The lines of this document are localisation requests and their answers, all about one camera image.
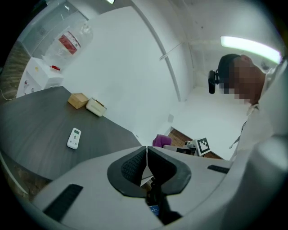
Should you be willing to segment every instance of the white wall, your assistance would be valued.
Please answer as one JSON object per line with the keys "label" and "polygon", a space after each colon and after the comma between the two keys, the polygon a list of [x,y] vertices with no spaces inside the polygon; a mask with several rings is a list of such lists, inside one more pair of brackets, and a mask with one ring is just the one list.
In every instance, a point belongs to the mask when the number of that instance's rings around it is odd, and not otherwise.
{"label": "white wall", "polygon": [[95,96],[107,107],[108,119],[152,143],[177,102],[155,38],[132,7],[109,11],[88,23],[94,38],[64,70],[64,87]]}
{"label": "white wall", "polygon": [[231,95],[209,94],[202,87],[176,106],[172,127],[192,139],[206,137],[211,151],[230,160],[237,144],[229,147],[241,133],[249,106]]}
{"label": "white wall", "polygon": [[[132,6],[144,20],[147,19],[148,24],[152,27],[152,33],[156,37],[163,55],[187,41],[178,15],[168,0],[132,0],[132,2]],[[178,99],[185,101],[194,86],[189,46],[187,44],[179,45],[169,53],[166,62],[171,67],[171,77]]]}

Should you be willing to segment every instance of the black slot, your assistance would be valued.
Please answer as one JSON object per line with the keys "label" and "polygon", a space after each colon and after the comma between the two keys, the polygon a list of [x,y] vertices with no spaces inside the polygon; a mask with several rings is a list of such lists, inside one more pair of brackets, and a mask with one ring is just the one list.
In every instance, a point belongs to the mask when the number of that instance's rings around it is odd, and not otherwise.
{"label": "black slot", "polygon": [[190,168],[182,161],[168,156],[161,151],[148,147],[148,167],[161,192],[165,195],[179,194],[191,178]]}
{"label": "black slot", "polygon": [[44,213],[56,221],[61,221],[68,209],[80,194],[82,186],[69,185],[44,211]]}
{"label": "black slot", "polygon": [[140,187],[142,174],[146,167],[146,147],[127,154],[114,161],[107,170],[110,184],[130,197],[146,197],[145,189]]}
{"label": "black slot", "polygon": [[213,171],[217,171],[217,172],[220,172],[220,173],[225,173],[227,174],[229,172],[229,168],[224,168],[224,167],[221,167],[221,166],[216,166],[216,165],[209,165],[207,167],[207,169],[211,169]]}

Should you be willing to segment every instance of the white box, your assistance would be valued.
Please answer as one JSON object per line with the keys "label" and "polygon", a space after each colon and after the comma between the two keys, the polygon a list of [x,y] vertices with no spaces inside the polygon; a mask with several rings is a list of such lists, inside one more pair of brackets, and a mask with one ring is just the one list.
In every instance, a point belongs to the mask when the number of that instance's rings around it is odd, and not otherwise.
{"label": "white box", "polygon": [[16,97],[21,97],[46,88],[60,86],[63,76],[44,63],[32,57],[22,74]]}
{"label": "white box", "polygon": [[105,106],[95,98],[90,98],[86,104],[86,109],[90,110],[92,113],[95,113],[99,117],[102,117],[104,112],[107,110],[107,108],[105,108]]}

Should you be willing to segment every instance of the red object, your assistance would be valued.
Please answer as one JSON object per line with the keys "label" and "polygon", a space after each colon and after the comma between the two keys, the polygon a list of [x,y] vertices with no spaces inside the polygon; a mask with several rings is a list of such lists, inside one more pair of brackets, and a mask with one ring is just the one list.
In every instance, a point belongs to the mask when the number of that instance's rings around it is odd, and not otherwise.
{"label": "red object", "polygon": [[52,69],[60,70],[57,66],[50,66]]}
{"label": "red object", "polygon": [[72,44],[72,42],[65,36],[65,35],[62,35],[60,38],[59,38],[59,42],[61,42],[63,44],[63,46],[65,46],[65,48],[71,53],[71,54],[74,54],[77,49],[76,47]]}

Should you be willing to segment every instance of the dark hair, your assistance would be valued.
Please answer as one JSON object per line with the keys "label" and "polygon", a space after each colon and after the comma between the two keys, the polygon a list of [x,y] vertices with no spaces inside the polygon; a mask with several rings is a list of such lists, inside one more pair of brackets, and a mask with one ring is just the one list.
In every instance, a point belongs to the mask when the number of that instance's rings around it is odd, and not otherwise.
{"label": "dark hair", "polygon": [[235,58],[240,57],[238,54],[227,54],[221,57],[218,65],[219,86],[224,89],[224,93],[229,93],[229,66]]}

